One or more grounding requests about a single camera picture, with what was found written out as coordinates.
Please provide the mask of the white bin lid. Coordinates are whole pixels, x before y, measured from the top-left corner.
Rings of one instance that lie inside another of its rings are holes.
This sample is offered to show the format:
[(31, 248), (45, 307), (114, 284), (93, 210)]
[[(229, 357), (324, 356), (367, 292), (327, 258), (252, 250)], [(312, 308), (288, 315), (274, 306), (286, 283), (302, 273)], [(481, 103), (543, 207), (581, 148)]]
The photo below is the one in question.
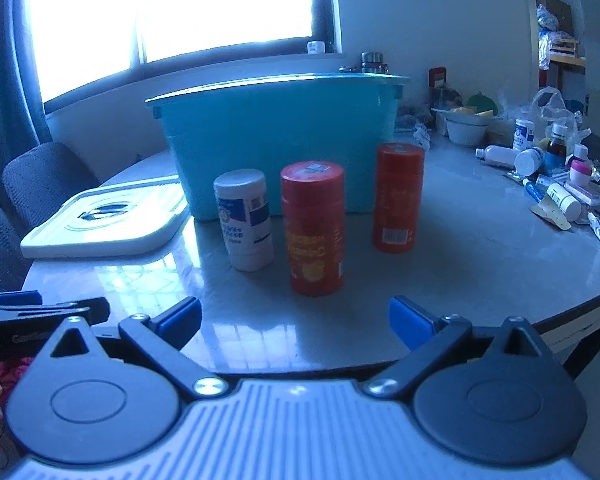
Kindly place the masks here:
[(32, 229), (20, 250), (34, 260), (143, 255), (170, 242), (187, 211), (175, 176), (91, 188)]

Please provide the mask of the red bottle back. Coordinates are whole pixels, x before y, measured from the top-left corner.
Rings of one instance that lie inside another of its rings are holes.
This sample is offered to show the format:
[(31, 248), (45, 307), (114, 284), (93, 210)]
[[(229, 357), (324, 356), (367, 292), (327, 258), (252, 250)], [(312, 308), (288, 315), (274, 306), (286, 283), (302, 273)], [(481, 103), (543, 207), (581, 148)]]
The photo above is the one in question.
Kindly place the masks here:
[(382, 252), (400, 254), (415, 245), (424, 163), (425, 151), (412, 144), (377, 149), (373, 242)]

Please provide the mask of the red vitamin bottle front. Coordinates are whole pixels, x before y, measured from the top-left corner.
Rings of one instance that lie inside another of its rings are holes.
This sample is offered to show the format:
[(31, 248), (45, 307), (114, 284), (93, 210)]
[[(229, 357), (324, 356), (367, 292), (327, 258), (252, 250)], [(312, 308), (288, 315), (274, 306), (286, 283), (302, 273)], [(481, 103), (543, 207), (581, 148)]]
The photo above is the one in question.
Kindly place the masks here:
[(295, 162), (280, 172), (291, 287), (326, 296), (343, 281), (344, 170), (336, 162)]

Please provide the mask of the green round object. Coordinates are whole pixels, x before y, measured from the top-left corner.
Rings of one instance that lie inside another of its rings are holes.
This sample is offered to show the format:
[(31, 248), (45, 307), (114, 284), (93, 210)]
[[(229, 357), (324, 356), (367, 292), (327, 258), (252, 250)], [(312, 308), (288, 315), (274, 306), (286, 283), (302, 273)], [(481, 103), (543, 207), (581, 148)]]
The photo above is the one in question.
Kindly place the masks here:
[(466, 106), (474, 110), (477, 115), (496, 116), (498, 114), (498, 106), (496, 103), (482, 92), (478, 92), (471, 96), (466, 101)]

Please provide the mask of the red quilted jacket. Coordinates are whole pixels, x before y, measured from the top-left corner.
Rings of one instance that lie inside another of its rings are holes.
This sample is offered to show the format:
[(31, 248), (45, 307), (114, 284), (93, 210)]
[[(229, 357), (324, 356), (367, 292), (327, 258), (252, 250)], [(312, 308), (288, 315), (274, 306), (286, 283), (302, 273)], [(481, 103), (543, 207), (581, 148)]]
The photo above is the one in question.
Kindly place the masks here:
[(5, 405), (15, 386), (31, 365), (32, 358), (9, 359), (0, 362), (0, 404)]

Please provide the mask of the dark fabric chair far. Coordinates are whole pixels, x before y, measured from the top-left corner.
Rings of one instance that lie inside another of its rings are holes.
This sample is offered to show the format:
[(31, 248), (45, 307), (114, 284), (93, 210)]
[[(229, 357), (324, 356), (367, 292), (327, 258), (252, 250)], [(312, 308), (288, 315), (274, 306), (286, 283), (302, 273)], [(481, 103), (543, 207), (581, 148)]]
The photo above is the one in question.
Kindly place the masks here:
[(69, 198), (99, 186), (91, 169), (60, 142), (42, 143), (13, 159), (2, 181), (27, 232), (53, 217)]

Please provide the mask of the white round cap bottle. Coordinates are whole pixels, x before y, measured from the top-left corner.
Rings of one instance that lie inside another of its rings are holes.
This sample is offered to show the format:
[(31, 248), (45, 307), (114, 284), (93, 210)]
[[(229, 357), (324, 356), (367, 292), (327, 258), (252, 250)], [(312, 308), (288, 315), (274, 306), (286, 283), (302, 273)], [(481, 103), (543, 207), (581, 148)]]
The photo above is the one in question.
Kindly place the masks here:
[(520, 151), (514, 160), (515, 171), (523, 178), (536, 174), (543, 165), (544, 151), (537, 146)]

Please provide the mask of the white bowl with fruit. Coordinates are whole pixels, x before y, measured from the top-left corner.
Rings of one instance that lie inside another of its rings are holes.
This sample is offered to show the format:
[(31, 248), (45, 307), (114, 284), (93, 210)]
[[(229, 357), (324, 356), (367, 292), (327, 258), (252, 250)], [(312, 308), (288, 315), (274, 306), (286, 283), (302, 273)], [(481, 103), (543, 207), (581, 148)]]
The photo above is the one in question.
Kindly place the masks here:
[(446, 134), (451, 142), (466, 148), (478, 148), (486, 138), (486, 128), (494, 121), (493, 115), (468, 114), (434, 108), (445, 122)]

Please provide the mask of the dark syrup bottle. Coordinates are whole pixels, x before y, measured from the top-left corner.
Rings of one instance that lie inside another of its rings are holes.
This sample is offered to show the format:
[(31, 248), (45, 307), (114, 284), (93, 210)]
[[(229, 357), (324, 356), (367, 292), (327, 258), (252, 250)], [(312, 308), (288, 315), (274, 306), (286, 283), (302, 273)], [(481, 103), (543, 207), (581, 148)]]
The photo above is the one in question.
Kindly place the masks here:
[(567, 157), (567, 133), (568, 128), (566, 126), (554, 122), (550, 143), (547, 145), (543, 158), (544, 170), (547, 174), (564, 170)]

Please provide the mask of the pink cap bottle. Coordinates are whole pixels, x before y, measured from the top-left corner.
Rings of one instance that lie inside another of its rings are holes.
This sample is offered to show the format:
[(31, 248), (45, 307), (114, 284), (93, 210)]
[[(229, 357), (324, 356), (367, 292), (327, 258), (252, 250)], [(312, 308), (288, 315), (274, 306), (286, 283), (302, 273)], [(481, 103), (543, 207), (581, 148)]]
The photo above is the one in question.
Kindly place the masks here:
[(569, 159), (569, 181), (584, 188), (591, 182), (592, 172), (588, 148), (584, 144), (576, 144)]

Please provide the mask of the white blue-label medicine bottle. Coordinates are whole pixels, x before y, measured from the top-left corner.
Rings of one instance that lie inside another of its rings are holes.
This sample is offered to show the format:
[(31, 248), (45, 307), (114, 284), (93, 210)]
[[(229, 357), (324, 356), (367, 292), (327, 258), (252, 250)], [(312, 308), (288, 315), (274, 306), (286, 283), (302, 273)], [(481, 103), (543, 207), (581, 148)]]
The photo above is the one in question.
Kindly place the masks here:
[(513, 138), (513, 149), (522, 152), (531, 148), (534, 142), (535, 124), (531, 120), (517, 118)]

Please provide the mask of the clear plastic bag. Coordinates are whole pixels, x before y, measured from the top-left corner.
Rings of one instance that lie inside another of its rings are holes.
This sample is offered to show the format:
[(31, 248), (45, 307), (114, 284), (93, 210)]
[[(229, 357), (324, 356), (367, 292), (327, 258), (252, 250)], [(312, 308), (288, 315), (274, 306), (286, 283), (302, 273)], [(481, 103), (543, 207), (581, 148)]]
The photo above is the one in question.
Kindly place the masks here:
[(544, 139), (552, 136), (554, 124), (567, 128), (568, 151), (571, 151), (573, 145), (580, 144), (592, 133), (590, 128), (582, 128), (582, 114), (570, 112), (560, 91), (553, 87), (544, 87), (538, 91), (529, 106), (527, 118), (534, 123), (534, 143), (536, 145), (540, 145)]

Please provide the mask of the red black box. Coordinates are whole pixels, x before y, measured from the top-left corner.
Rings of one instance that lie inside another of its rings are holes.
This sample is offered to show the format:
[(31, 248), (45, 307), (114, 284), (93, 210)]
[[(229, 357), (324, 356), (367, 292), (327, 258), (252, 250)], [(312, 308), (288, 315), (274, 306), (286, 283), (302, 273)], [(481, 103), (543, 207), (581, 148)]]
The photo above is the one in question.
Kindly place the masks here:
[(444, 104), (446, 86), (446, 68), (443, 66), (430, 68), (428, 72), (429, 105), (440, 108)]

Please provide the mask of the steel thermos flask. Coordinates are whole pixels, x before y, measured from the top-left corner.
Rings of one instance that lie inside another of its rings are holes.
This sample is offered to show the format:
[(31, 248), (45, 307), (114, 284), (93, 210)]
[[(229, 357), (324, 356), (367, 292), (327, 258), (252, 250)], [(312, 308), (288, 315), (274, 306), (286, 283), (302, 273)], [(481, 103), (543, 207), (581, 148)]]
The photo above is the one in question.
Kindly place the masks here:
[(388, 74), (388, 65), (380, 52), (365, 51), (360, 54), (360, 62), (356, 65), (341, 65), (340, 73)]

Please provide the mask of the small white cup on sill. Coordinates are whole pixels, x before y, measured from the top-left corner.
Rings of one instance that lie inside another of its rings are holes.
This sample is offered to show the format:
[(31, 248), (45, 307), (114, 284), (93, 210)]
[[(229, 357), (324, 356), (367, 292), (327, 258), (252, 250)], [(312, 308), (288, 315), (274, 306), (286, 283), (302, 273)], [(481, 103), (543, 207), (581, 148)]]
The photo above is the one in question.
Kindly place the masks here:
[(306, 44), (308, 55), (322, 55), (326, 53), (326, 44), (321, 40), (312, 40)]

